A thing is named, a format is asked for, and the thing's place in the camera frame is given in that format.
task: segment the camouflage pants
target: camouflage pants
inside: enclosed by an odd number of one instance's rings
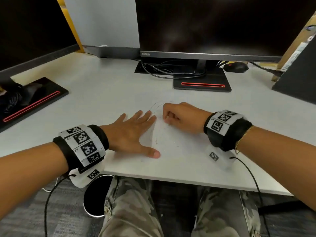
[[[163,237],[151,181],[115,176],[105,199],[99,237]],[[257,207],[246,191],[205,187],[192,237],[258,237]]]

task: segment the white cable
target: white cable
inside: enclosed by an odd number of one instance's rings
[[[42,188],[42,190],[43,191],[45,191],[45,192],[47,192],[47,193],[50,193],[52,190],[47,190],[47,189],[45,189],[45,188]]]

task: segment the black mouse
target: black mouse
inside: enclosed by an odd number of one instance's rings
[[[244,73],[249,67],[244,62],[233,62],[223,66],[223,69],[227,72]]]

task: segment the red outlined slot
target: red outlined slot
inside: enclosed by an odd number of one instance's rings
[[[224,84],[210,84],[210,83],[192,83],[192,82],[182,82],[183,86],[193,86],[193,87],[219,87],[225,88]]]
[[[10,116],[4,118],[2,121],[3,121],[3,122],[8,122],[8,121],[10,121],[10,120],[12,120],[12,119],[18,117],[19,115],[25,113],[26,111],[29,111],[30,109],[36,107],[37,105],[39,105],[39,104],[41,104],[41,103],[47,101],[48,99],[50,99],[50,98],[52,98],[52,97],[54,97],[54,96],[56,96],[56,95],[59,95],[59,94],[60,94],[60,91],[55,91],[54,93],[49,94],[48,96],[46,96],[46,97],[44,97],[44,98],[38,100],[37,102],[34,102],[34,103],[28,105],[27,107],[25,107],[25,108],[23,108],[23,109],[17,111],[16,113],[13,113],[12,115],[10,115]]]

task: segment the monitor screen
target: monitor screen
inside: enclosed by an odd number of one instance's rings
[[[316,0],[136,0],[136,10],[142,56],[277,61]]]
[[[0,0],[0,29],[0,78],[79,49],[57,0]]]

